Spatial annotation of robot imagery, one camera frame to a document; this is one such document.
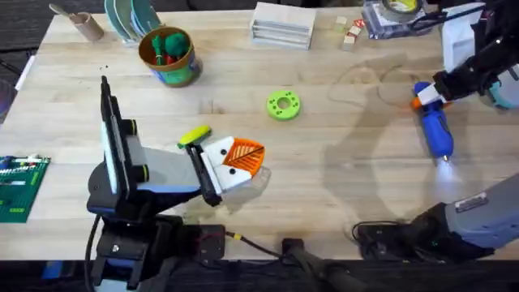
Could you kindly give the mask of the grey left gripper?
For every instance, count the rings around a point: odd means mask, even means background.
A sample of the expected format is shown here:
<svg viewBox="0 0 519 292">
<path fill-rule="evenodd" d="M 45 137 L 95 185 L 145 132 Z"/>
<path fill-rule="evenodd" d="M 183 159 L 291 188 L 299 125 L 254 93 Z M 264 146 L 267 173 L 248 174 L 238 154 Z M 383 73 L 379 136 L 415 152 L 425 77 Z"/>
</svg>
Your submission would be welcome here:
<svg viewBox="0 0 519 292">
<path fill-rule="evenodd" d="M 264 146 L 254 140 L 228 136 L 204 146 L 200 143 L 211 133 L 207 125 L 184 134 L 181 152 L 144 147 L 137 134 L 136 121 L 130 121 L 132 135 L 127 138 L 136 190 L 159 204 L 174 206 L 198 195 L 211 206 L 218 205 L 221 194 L 252 180 L 252 174 L 229 165 L 241 158 L 260 153 Z"/>
</svg>

